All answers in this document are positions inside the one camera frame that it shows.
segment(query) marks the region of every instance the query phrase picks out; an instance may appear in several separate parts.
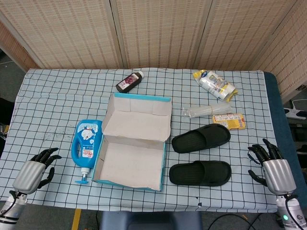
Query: robotic hand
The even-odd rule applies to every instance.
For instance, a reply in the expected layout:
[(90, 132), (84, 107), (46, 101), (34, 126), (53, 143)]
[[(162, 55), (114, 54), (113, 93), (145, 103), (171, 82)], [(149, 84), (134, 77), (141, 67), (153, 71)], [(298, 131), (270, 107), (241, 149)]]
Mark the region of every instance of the robotic hand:
[(14, 191), (5, 202), (0, 212), (0, 229), (12, 230), (17, 223), (22, 210), (27, 202), (27, 195), (40, 189), (51, 182), (54, 175), (54, 167), (49, 171), (47, 179), (42, 180), (46, 168), (55, 160), (61, 159), (59, 155), (51, 156), (58, 148), (46, 149), (24, 163), (14, 183)]
[(266, 144), (269, 154), (259, 144), (248, 149), (256, 154), (265, 179), (258, 177), (252, 170), (249, 170), (248, 173), (256, 182), (268, 187), (272, 193), (277, 195), (278, 211), (286, 230), (307, 230), (306, 220), (296, 199), (297, 196), (292, 194), (296, 185), (289, 163), (282, 157), (275, 145), (266, 139), (263, 139), (263, 142)]

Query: gray floor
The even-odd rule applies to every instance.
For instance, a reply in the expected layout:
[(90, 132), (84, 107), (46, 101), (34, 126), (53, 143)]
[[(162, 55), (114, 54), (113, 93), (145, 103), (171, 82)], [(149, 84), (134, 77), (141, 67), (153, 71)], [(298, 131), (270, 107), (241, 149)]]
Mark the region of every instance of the gray floor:
[[(20, 70), (15, 63), (4, 55), (0, 54), (0, 97), (15, 101), (16, 95), (22, 84), (25, 73)], [(224, 213), (202, 212), (202, 222), (204, 230), (220, 215)], [(96, 211), (83, 210), (79, 223), (79, 229), (95, 230), (97, 223), (95, 219)], [(237, 215), (247, 218), (252, 222), (257, 213), (238, 213)], [(27, 205), (20, 220), (16, 225), (16, 230), (69, 230), (71, 229), (74, 216), (74, 209), (47, 207), (38, 205)], [(98, 212), (98, 219), (101, 221), (102, 212)], [(253, 225), (257, 230), (280, 230), (274, 214), (263, 214)], [(228, 216), (216, 221), (211, 228), (212, 230), (247, 230), (248, 224), (239, 218)]]

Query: open cardboard box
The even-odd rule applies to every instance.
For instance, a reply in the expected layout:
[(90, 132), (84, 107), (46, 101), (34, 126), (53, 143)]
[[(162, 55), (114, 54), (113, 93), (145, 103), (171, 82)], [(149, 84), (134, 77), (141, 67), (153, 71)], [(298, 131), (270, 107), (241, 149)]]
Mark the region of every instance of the open cardboard box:
[(93, 181), (161, 191), (171, 114), (170, 98), (111, 95)]

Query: beige wall panel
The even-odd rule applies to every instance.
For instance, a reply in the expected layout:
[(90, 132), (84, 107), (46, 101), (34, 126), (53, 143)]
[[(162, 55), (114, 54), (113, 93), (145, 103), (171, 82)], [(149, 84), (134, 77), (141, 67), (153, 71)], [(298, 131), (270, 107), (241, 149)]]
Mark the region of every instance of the beige wall panel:
[(116, 4), (128, 68), (192, 67), (210, 0), (116, 0)]
[(46, 68), (119, 68), (106, 8), (103, 0), (0, 0), (0, 11)]
[(295, 0), (214, 0), (195, 67), (246, 70)]
[(273, 73), (283, 101), (307, 81), (307, 1), (299, 0), (264, 48), (253, 69)]
[(0, 48), (23, 70), (39, 68), (10, 31), (0, 22)]

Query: grid tablecloth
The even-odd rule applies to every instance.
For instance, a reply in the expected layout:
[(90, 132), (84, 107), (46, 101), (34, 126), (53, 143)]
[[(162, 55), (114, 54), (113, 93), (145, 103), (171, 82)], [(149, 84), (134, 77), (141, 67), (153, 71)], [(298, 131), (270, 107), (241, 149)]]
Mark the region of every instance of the grid tablecloth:
[[(142, 70), (145, 78), (130, 93), (172, 98), (171, 137), (167, 141), (163, 190), (154, 192), (97, 184), (91, 182), (91, 178), (88, 185), (76, 184), (74, 181), (81, 178), (80, 168), (71, 159), (76, 125), (82, 119), (103, 120), (109, 97), (117, 91), (115, 85), (136, 70)], [(230, 131), (230, 141), (217, 148), (178, 154), (170, 144), (173, 137), (212, 123), (209, 116), (182, 117), (181, 108), (220, 102), (198, 86), (192, 78), (193, 72), (195, 70), (157, 68), (29, 70), (16, 98), (0, 160), (1, 200), (6, 200), (26, 160), (43, 149), (59, 147), (62, 159), (54, 162), (52, 182), (29, 195), (29, 203), (111, 211), (275, 211), (276, 196), (248, 174), (252, 169), (257, 175), (263, 175), (260, 165), (248, 158), (248, 146), (262, 144), (262, 138), (276, 143), (263, 72), (216, 71), (238, 89), (231, 106), (234, 112), (244, 115), (247, 128)], [(206, 187), (177, 186), (169, 181), (168, 171), (172, 165), (196, 160), (228, 162), (232, 168), (229, 182)]]

